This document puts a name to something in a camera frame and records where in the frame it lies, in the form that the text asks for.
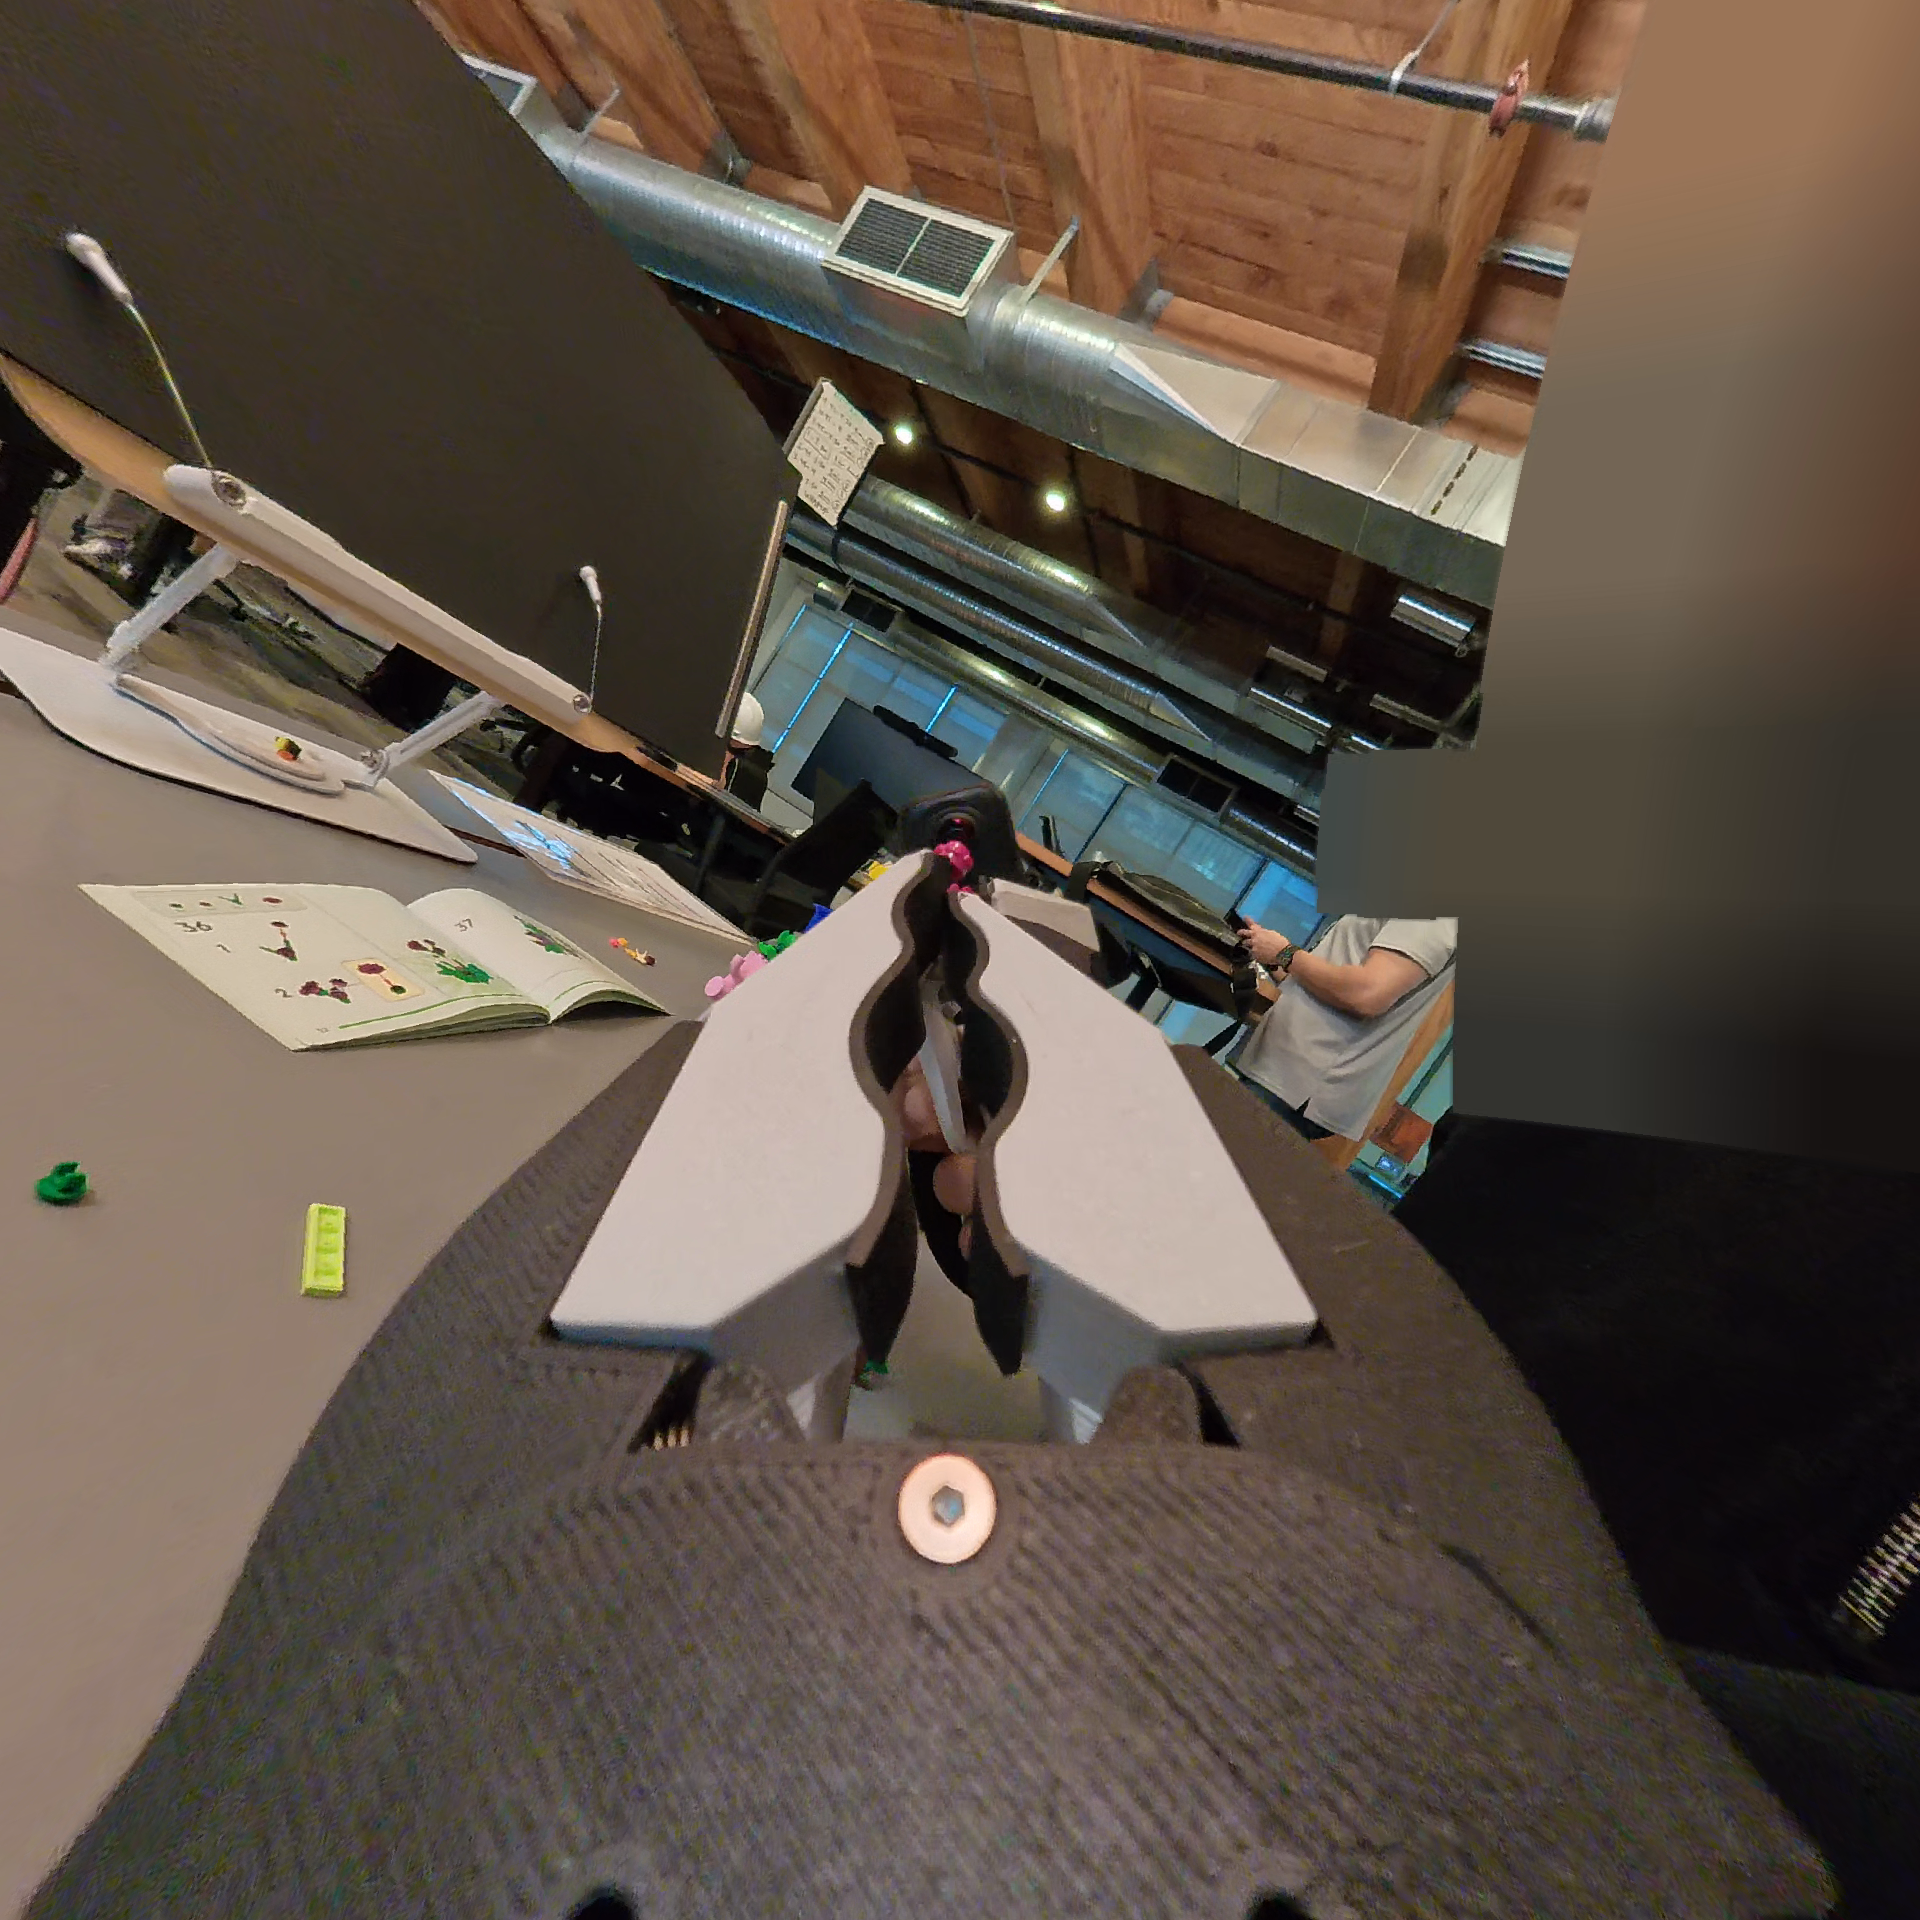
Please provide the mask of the standing desk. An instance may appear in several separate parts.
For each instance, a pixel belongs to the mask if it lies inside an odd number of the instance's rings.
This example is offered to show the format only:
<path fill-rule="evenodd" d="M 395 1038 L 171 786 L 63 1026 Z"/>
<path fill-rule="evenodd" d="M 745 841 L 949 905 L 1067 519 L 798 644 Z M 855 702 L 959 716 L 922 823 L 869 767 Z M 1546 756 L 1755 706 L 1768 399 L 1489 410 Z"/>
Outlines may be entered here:
<path fill-rule="evenodd" d="M 1213 1023 L 1194 1046 L 1221 1058 L 1275 999 L 1233 920 L 1221 920 L 1167 880 L 1112 863 L 1069 863 L 1059 851 L 1017 836 L 1024 876 L 1085 905 L 1096 950 L 1094 974 L 1125 1004 L 1179 1030 Z"/>

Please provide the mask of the person's right hand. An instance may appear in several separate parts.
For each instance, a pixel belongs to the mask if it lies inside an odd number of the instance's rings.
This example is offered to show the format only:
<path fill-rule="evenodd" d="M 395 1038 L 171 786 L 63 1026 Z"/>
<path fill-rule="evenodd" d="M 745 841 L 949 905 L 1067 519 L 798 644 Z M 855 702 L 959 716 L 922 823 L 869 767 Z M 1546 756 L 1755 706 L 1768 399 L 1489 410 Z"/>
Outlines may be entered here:
<path fill-rule="evenodd" d="M 921 1064 L 909 1064 L 895 1083 L 906 1172 L 922 1239 L 935 1262 L 955 1284 L 966 1275 L 973 1212 L 975 1162 L 949 1145 L 936 1100 Z"/>

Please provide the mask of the black bag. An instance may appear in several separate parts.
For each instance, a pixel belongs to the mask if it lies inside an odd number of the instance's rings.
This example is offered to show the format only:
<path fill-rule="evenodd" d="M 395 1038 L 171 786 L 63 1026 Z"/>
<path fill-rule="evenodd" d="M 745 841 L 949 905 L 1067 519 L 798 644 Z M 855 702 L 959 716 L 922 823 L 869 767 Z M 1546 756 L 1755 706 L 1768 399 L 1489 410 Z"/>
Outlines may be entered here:
<path fill-rule="evenodd" d="M 1176 884 L 1128 873 L 1115 863 L 1080 863 L 1071 880 L 1093 911 L 1102 942 L 1117 950 L 1119 976 L 1137 976 L 1130 1004 L 1146 993 L 1227 1016 L 1258 1004 L 1261 976 L 1224 920 Z"/>

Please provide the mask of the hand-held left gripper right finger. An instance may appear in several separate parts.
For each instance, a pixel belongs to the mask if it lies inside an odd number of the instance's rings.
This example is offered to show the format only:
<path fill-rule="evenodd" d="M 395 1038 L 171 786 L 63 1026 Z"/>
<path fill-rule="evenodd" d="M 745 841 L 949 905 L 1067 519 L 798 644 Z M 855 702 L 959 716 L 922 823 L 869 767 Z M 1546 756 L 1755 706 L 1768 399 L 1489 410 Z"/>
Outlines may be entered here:
<path fill-rule="evenodd" d="M 979 896 L 949 907 L 970 1299 L 1040 1378 L 1047 1436 L 1090 1440 L 1134 1369 L 1307 1343 L 1307 1291 L 1163 1038 Z"/>

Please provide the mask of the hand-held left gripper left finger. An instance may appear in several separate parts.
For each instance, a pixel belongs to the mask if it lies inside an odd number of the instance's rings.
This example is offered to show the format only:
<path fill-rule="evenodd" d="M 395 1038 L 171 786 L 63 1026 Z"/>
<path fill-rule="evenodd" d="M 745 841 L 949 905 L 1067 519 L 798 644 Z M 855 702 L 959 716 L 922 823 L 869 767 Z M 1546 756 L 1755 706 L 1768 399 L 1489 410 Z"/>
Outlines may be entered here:
<path fill-rule="evenodd" d="M 707 1010 L 552 1303 L 559 1337 L 745 1363 L 809 1440 L 841 1438 L 848 1264 L 872 1257 L 902 1176 L 872 1006 L 902 982 L 912 1057 L 917 932 L 936 924 L 938 867 L 897 863 Z"/>

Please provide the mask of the person's black jacket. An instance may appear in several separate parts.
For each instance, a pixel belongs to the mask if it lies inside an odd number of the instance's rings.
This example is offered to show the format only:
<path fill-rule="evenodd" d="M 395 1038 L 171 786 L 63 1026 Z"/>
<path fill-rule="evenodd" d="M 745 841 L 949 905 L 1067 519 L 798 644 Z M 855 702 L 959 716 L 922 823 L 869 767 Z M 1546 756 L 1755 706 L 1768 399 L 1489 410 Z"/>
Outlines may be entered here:
<path fill-rule="evenodd" d="M 1917 1915 L 1915 1172 L 1453 1113 L 1399 1223 L 1546 1407 L 1838 1915 Z"/>

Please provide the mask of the black television screen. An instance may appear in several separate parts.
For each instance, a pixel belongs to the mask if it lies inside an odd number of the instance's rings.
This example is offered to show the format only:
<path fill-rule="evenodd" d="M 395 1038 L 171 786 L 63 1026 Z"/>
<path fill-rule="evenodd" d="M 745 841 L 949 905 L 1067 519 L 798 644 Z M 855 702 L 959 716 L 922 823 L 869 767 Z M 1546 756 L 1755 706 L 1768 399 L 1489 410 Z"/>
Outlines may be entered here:
<path fill-rule="evenodd" d="M 841 702 L 792 778 L 795 793 L 813 803 L 810 827 L 799 843 L 849 856 L 889 846 L 905 810 L 975 785 L 955 760 L 921 745 L 872 712 Z"/>

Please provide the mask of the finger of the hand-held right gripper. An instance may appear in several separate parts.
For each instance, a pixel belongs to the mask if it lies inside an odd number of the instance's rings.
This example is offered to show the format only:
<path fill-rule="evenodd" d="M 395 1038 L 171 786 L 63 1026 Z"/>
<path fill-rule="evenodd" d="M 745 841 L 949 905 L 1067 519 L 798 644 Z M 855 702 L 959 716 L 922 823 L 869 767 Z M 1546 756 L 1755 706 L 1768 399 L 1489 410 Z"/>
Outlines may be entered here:
<path fill-rule="evenodd" d="M 1119 978 L 1112 944 L 1102 942 L 1087 903 L 1013 880 L 992 884 L 993 911 L 1087 978 Z"/>

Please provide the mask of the printed paper sheet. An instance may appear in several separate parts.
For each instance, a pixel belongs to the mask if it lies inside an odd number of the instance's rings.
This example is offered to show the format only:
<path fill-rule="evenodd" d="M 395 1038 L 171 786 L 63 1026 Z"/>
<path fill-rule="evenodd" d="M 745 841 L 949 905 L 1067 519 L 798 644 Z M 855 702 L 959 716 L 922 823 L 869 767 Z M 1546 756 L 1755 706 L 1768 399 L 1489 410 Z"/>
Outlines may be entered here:
<path fill-rule="evenodd" d="M 752 947 L 753 938 L 707 907 L 646 858 L 575 833 L 525 807 L 493 799 L 486 792 L 434 775 L 467 815 L 478 817 L 495 839 L 504 841 L 545 878 L 635 907 L 665 921 L 727 938 Z"/>

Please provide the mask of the black monitor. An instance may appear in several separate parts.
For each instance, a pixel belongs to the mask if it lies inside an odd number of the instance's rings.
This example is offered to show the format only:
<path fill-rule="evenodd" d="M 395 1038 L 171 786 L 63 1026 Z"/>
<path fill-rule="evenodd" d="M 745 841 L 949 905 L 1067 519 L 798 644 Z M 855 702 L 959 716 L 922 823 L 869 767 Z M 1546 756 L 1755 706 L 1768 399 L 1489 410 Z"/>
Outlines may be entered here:
<path fill-rule="evenodd" d="M 361 563 L 721 760 L 779 441 L 411 4 L 2 4 L 3 358 L 211 463 Z"/>

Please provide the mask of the black office chair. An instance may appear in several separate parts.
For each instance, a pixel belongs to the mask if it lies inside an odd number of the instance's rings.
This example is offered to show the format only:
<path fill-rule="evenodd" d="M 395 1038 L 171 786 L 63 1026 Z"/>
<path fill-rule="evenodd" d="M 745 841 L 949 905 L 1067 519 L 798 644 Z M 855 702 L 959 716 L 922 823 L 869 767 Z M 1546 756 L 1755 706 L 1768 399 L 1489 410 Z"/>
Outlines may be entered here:
<path fill-rule="evenodd" d="M 782 849 L 759 876 L 742 928 L 767 940 L 801 930 L 871 859 L 895 823 L 895 811 L 865 779 L 841 793 L 798 839 Z"/>

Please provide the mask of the open instruction booklet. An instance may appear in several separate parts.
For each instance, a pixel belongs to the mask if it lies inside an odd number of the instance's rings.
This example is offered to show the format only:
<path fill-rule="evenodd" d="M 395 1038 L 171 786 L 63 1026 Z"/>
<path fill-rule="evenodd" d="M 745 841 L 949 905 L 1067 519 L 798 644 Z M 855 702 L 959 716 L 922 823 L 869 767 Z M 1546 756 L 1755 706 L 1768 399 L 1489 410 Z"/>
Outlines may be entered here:
<path fill-rule="evenodd" d="M 472 889 L 399 903 L 357 884 L 85 884 L 82 894 L 287 1050 L 657 1016 L 625 974 Z"/>

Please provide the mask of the white paper sign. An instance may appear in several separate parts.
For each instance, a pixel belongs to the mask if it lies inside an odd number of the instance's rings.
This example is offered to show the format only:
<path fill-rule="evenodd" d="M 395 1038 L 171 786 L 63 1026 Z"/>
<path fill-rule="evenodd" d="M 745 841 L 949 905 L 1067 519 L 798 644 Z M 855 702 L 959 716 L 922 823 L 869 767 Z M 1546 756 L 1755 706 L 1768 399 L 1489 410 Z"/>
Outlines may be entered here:
<path fill-rule="evenodd" d="M 817 379 L 784 444 L 799 506 L 835 526 L 881 447 L 881 431 L 829 379 Z"/>

